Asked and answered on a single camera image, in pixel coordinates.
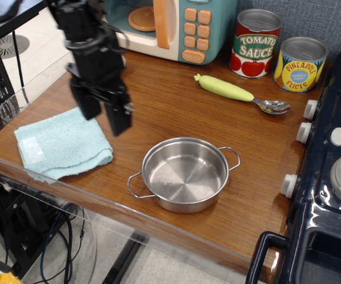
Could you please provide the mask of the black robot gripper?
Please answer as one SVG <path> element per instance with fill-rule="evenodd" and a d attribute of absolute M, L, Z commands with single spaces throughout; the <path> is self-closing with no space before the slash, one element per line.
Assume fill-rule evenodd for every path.
<path fill-rule="evenodd" d="M 91 120 L 105 110 L 114 136 L 131 127 L 133 104 L 121 79 L 124 68 L 117 29 L 110 25 L 69 25 L 65 29 L 66 48 L 75 62 L 70 88 L 81 113 Z"/>

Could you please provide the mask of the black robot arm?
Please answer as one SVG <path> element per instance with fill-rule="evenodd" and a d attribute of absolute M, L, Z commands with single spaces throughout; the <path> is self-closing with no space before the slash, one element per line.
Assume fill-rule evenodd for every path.
<path fill-rule="evenodd" d="M 47 5 L 75 60 L 67 71 L 83 116 L 95 118 L 104 106 L 113 135 L 120 135 L 131 127 L 133 104 L 121 79 L 124 51 L 117 39 L 119 30 L 97 17 L 92 1 L 48 1 Z"/>

